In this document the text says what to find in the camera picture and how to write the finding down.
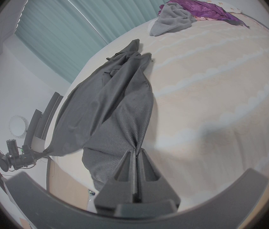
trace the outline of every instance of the bed sheet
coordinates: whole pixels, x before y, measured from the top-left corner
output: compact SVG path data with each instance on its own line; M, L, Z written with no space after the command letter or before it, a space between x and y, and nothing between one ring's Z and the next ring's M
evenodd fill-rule
M152 54L144 73L154 93L142 147L180 196L179 211L212 198L248 168L269 175L269 30L234 15L250 29L197 21L188 29L152 37L146 22L111 42L72 83L53 117L45 147L72 89L139 38L139 52ZM95 191L82 154L80 150L52 159Z

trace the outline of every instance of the white pillow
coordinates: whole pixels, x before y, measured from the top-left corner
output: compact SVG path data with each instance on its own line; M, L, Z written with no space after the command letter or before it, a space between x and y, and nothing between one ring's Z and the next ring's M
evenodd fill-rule
M232 6L231 4L227 2L222 2L218 0L198 0L198 1L216 4L217 6L222 7L228 13L241 13L242 12L240 9L236 8L235 6Z

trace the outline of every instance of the dark gray fabric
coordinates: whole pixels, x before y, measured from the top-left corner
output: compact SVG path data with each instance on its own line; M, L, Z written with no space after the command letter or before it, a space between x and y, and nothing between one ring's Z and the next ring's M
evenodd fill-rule
M149 124L153 94L143 71L151 54L138 48L139 39L133 40L72 91L45 150L63 156L83 148L97 190L128 149L139 152Z
M180 4L170 2L164 5L149 35L159 36L165 32L177 32L192 26L197 21L189 11Z

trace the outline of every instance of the curtain pleat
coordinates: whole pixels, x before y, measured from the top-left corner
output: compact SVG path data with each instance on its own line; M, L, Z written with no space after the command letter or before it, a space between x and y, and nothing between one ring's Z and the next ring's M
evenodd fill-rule
M156 18L159 6L167 1L28 0L16 35L46 65L72 82L95 53Z

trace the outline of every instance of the purple garment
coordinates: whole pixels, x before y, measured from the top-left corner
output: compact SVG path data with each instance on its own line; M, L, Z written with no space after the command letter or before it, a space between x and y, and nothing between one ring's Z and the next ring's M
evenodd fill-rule
M239 22L240 25L244 25L244 26L248 27L239 18L224 11L223 8L217 6L216 4L213 4L213 3L193 1L193 0L170 0L168 2L176 2L176 3L180 4L185 10L189 11L192 15L197 16L197 17L207 17L207 18L218 20L218 21L232 20L232 21ZM160 5L160 11L159 11L158 15L161 13L163 6L164 6L164 4Z

